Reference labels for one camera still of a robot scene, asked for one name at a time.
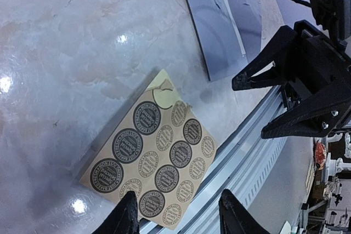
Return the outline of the brown sticker sheet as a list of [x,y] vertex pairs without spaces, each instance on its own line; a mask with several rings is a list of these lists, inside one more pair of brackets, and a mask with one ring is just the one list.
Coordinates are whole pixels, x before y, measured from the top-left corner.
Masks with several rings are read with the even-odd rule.
[[112,132],[80,182],[114,203],[133,191],[140,218],[174,230],[216,150],[214,138],[162,70]]

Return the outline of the grey envelope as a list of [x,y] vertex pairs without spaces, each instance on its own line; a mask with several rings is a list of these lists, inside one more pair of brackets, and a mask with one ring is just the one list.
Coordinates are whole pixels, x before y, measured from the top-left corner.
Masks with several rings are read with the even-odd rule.
[[261,50],[259,0],[228,0],[246,55],[242,56],[223,0],[186,0],[211,82],[239,73]]

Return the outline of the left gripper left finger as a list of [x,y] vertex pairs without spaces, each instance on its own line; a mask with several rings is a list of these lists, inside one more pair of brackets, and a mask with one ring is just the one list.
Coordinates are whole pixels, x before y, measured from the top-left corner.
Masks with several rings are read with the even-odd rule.
[[134,191],[128,191],[93,234],[139,233],[138,204]]

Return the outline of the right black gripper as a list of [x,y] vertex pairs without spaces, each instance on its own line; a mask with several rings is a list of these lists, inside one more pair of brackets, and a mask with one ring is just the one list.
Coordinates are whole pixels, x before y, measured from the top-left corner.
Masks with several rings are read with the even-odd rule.
[[285,85],[287,112],[262,129],[263,139],[350,129],[350,60],[305,21],[281,26],[231,85],[234,91]]

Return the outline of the beige letter sheet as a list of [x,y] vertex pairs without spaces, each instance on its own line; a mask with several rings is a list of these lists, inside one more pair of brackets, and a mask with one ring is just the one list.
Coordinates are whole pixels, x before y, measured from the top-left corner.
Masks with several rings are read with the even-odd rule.
[[228,12],[231,24],[233,26],[233,29],[234,29],[234,32],[235,32],[235,36],[236,36],[237,42],[238,42],[240,50],[241,50],[241,54],[242,54],[242,56],[245,56],[246,55],[245,47],[244,47],[244,44],[243,44],[243,41],[242,41],[242,38],[241,38],[241,35],[240,35],[240,32],[239,32],[239,29],[237,27],[237,24],[236,24],[236,22],[234,20],[232,12],[231,12],[229,1],[228,0],[223,0],[223,1],[224,1],[224,5],[225,5],[225,7],[227,9],[227,12]]

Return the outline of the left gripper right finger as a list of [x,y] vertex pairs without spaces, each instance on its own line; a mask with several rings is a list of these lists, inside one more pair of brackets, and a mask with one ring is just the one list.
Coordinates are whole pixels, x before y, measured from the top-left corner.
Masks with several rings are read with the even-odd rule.
[[221,234],[269,234],[230,190],[222,191],[218,204]]

